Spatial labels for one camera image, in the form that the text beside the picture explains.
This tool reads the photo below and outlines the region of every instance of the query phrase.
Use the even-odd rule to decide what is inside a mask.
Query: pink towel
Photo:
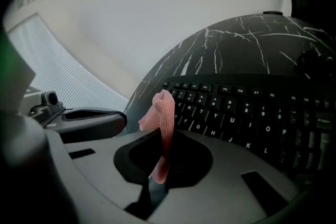
[[[152,177],[158,184],[166,181],[169,171],[169,151],[174,132],[175,101],[172,95],[162,90],[153,98],[147,114],[139,121],[140,130],[160,128],[163,154],[156,164]]]

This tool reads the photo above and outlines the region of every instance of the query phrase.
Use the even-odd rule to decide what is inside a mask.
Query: black keyboard
[[[284,172],[314,174],[331,148],[335,87],[297,78],[210,74],[167,78],[175,128],[238,144]]]

